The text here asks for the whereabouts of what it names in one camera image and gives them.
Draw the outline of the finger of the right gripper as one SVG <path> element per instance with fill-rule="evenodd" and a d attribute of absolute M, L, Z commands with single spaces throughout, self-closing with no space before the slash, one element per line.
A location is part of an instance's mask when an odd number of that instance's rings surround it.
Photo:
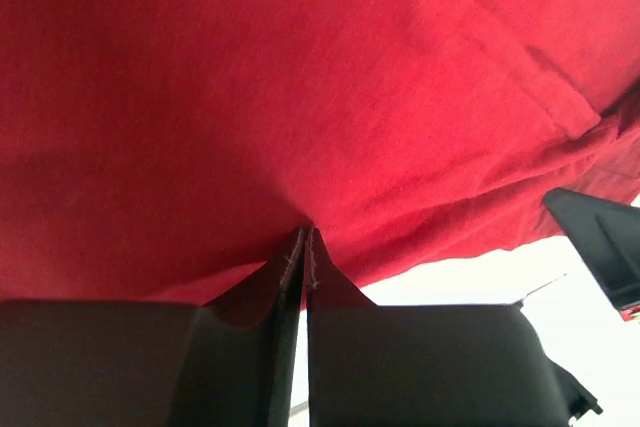
<path fill-rule="evenodd" d="M 543 203 L 611 305 L 639 305 L 639 209 L 556 188 Z"/>

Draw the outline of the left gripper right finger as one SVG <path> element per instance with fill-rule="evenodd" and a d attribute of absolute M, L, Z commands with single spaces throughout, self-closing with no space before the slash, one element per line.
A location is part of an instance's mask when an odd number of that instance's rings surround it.
<path fill-rule="evenodd" d="M 379 306 L 305 247 L 314 426 L 567 426 L 601 408 L 514 304 Z"/>

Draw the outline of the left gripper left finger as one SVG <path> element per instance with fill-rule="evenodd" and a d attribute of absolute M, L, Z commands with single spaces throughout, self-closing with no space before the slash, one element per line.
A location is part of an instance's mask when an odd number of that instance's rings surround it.
<path fill-rule="evenodd" d="M 5 426 L 284 426 L 305 233 L 202 305 L 1 306 Z"/>

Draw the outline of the dark red t shirt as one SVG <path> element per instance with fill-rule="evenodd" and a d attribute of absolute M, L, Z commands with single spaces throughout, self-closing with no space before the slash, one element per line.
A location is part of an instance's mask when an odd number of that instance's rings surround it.
<path fill-rule="evenodd" d="M 639 192 L 639 0 L 1 0 L 1 295 L 360 285 Z"/>

